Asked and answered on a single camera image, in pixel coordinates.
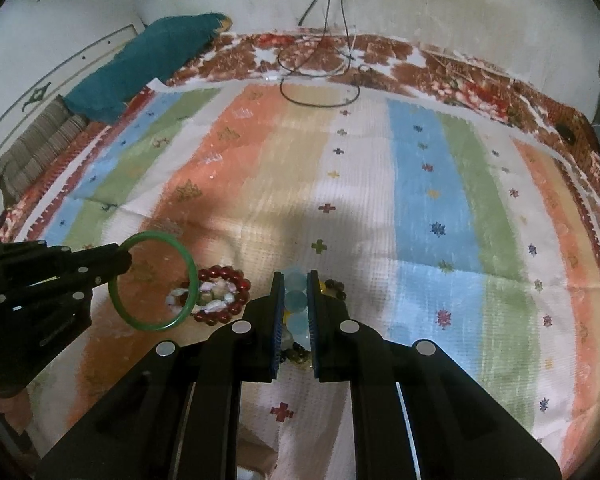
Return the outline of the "striped grey cushion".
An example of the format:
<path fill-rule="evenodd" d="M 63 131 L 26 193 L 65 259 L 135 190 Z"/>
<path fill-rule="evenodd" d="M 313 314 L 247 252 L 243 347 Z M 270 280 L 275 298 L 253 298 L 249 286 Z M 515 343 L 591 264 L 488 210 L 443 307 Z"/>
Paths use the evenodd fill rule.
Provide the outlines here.
<path fill-rule="evenodd" d="M 3 206 L 18 203 L 87 125 L 86 117 L 73 114 L 62 96 L 56 96 L 0 157 Z"/>

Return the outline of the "white wooden headboard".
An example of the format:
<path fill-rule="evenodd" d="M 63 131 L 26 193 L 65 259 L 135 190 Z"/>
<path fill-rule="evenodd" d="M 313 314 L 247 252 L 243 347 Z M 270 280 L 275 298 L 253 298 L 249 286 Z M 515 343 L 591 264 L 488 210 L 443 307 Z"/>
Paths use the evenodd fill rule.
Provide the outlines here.
<path fill-rule="evenodd" d="M 110 62 L 137 35 L 136 27 L 129 24 L 102 36 L 59 63 L 23 92 L 0 116 L 0 157 L 56 96 L 69 93 L 85 77 Z"/>

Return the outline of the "striped colourful blanket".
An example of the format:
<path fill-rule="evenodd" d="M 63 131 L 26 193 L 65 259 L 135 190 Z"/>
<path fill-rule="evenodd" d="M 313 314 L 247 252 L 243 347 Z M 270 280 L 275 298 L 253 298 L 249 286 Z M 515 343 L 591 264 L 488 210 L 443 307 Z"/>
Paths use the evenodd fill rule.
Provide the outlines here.
<path fill-rule="evenodd" d="M 557 132 L 231 81 L 150 89 L 59 163 L 20 240 L 163 232 L 253 295 L 317 270 L 382 336 L 440 344 L 565 474 L 600 440 L 600 181 Z"/>

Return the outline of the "teal quilted pillow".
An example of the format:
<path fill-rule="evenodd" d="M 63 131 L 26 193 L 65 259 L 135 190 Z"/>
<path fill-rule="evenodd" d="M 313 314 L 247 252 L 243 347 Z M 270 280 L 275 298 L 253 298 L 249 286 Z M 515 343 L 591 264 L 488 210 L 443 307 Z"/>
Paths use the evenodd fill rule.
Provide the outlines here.
<path fill-rule="evenodd" d="M 91 122 L 112 125 L 148 82 L 169 79 L 230 26 L 232 20 L 221 13 L 159 18 L 64 96 L 65 106 Z"/>

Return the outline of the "small black object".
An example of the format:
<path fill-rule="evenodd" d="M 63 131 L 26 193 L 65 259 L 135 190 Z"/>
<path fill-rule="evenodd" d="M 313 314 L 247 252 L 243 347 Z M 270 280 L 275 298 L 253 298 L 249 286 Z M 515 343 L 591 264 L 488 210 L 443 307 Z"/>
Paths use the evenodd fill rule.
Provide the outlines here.
<path fill-rule="evenodd" d="M 568 145 L 576 144 L 576 141 L 577 141 L 576 135 L 573 133 L 573 131 L 568 126 L 566 126 L 564 124 L 557 124 L 555 126 L 555 129 L 557 130 L 560 137 L 562 138 L 562 140 L 565 143 L 567 143 Z"/>

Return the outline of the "red floral bedsheet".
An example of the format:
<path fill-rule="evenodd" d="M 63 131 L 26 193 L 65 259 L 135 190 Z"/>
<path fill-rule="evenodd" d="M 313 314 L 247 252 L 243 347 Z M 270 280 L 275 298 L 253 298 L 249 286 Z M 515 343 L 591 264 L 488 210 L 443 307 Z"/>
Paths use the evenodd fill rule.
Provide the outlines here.
<path fill-rule="evenodd" d="M 314 35 L 221 32 L 204 52 L 163 82 L 175 87 L 196 80 L 264 79 L 288 73 L 295 67 L 307 72 L 324 72 L 328 81 L 337 84 L 354 84 L 467 108 L 524 133 L 568 162 L 583 188 L 582 200 L 588 205 L 588 212 L 582 217 L 600 231 L 600 142 L 595 140 L 591 124 L 573 108 L 479 60 L 464 60 L 432 47 L 421 48 L 374 35 L 345 40 L 341 36 L 321 39 Z M 52 190 L 53 183 L 88 142 L 95 142 L 102 150 L 137 118 L 149 101 L 147 85 L 126 103 L 125 113 L 114 124 L 89 120 L 86 129 L 50 164 L 21 200 L 4 207 L 0 215 L 0 242 L 11 242 L 19 233 L 40 234 L 46 228 L 59 209 L 59 195 L 53 193 L 52 202 L 40 214 L 33 212 L 35 205 Z M 562 140 L 555 129 L 557 124 L 564 124 L 573 131 L 576 144 L 568 145 Z M 592 243 L 600 267 L 600 232 L 593 236 Z"/>

